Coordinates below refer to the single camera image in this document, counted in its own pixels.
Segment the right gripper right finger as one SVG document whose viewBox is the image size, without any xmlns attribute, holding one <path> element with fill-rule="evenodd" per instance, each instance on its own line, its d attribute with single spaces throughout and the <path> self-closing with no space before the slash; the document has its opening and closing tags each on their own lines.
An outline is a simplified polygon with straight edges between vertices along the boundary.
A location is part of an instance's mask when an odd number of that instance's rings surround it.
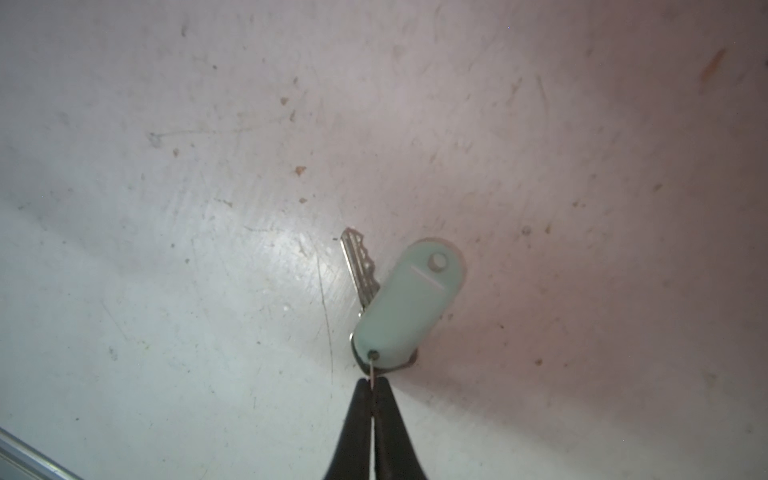
<svg viewBox="0 0 768 480">
<path fill-rule="evenodd" d="M 389 380 L 373 385 L 374 455 L 376 478 L 426 480 L 400 413 Z"/>
</svg>

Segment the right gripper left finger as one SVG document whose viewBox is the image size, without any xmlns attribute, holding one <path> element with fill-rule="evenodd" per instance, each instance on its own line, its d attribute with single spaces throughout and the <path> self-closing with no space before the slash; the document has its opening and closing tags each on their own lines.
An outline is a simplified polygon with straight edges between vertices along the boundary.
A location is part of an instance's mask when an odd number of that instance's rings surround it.
<svg viewBox="0 0 768 480">
<path fill-rule="evenodd" d="M 357 381 L 325 480 L 368 480 L 372 438 L 370 381 Z"/>
</svg>

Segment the key with green cap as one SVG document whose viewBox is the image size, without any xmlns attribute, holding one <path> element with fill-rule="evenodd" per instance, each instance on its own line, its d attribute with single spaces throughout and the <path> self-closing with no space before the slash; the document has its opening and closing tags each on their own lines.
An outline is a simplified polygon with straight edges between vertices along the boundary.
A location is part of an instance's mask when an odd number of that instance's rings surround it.
<svg viewBox="0 0 768 480">
<path fill-rule="evenodd" d="M 465 282 L 463 255 L 447 240 L 421 239 L 402 252 L 379 282 L 364 235 L 347 228 L 340 243 L 361 304 L 350 335 L 356 362 L 371 378 L 410 367 Z"/>
</svg>

